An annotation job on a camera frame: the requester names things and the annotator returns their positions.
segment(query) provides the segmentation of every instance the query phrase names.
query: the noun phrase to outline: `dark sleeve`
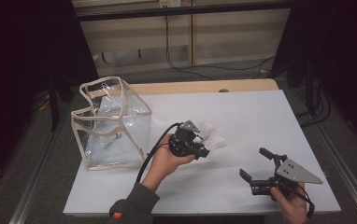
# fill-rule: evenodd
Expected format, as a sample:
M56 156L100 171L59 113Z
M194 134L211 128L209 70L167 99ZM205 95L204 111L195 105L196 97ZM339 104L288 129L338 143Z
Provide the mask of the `dark sleeve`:
M150 214L159 196L139 183L135 183L126 199L115 202L109 209L107 224L151 224Z

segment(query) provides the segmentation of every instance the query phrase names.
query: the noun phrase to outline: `gray carpet floor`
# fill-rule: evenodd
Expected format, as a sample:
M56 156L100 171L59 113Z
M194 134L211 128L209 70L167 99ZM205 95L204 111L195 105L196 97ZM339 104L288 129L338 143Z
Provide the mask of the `gray carpet floor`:
M224 63L227 67L249 67L260 61L242 63ZM271 63L263 65L263 69L270 67ZM121 77L129 83L170 82L170 81L196 81L206 80L194 73L207 76L209 79L241 79L263 77L259 75L259 68L245 71L223 70L217 68L194 68L193 73L182 73L174 69L163 69L137 74L126 74ZM304 112L303 92L304 87L289 89L286 77L276 78L279 88L284 90L287 99L295 114ZM44 169L38 178L34 198L29 202L29 210L23 215L24 223L106 223L107 217L71 217L63 214L65 202L71 190L81 161L78 146L72 133L70 124L70 111L80 108L83 104L77 94L73 102L60 102L61 113L60 129L55 135L54 144L50 148L48 159L45 160ZM309 117L299 119L302 123ZM334 144L344 162L357 179L357 130L350 127L348 120L339 106L331 100L331 115L320 123L328 139ZM33 173L51 137L50 109L33 113L29 118L27 128L23 131L21 139L4 167L0 178L0 224L9 223L15 209L21 202L21 197L26 191L30 180L34 180ZM316 125L303 128L303 132L318 159L322 170L326 173L327 180L341 206L339 213L315 215L312 223L357 223L357 201L353 198L346 182L338 172L328 154L325 139L318 133ZM245 217L192 217L177 218L174 223L254 223L246 222ZM171 219L157 218L155 223L173 223ZM283 223L279 214L266 216L264 224Z

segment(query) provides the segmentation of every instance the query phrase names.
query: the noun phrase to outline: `transparent storage bin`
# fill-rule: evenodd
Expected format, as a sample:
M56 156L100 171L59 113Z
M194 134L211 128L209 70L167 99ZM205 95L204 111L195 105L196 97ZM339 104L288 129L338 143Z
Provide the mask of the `transparent storage bin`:
M150 138L151 109L120 77L84 83L89 106L71 112L71 125L88 170L139 167Z

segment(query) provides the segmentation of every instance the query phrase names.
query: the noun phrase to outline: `white tabletop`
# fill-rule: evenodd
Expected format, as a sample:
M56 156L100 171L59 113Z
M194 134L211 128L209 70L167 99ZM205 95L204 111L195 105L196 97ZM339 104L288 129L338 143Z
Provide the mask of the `white tabletop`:
M286 154L323 180L306 184L316 213L340 211L283 91L242 91L142 95L152 109L150 148L173 123L188 119L210 121L227 146L180 166L157 190L161 200L154 215L260 215L280 211L269 196L253 196L239 176L244 169L253 179L274 173L272 161L259 153L265 147ZM138 168L87 171L83 163L67 199L64 213L76 217L107 216L109 207L131 191Z

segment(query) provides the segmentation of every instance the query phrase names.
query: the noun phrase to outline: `hand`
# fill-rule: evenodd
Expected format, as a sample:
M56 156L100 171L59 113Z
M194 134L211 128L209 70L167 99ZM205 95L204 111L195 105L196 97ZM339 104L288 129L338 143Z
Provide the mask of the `hand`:
M304 191L297 186L296 191L305 196ZM287 224L302 224L307 221L307 202L295 194L291 194L288 199L277 188L271 188L272 195L278 201L281 207L283 220Z
M168 141L172 134L164 136L160 147L152 157L152 163L142 185L152 191L156 191L165 177L171 175L182 164L190 163L195 159L194 155L177 157L169 150Z

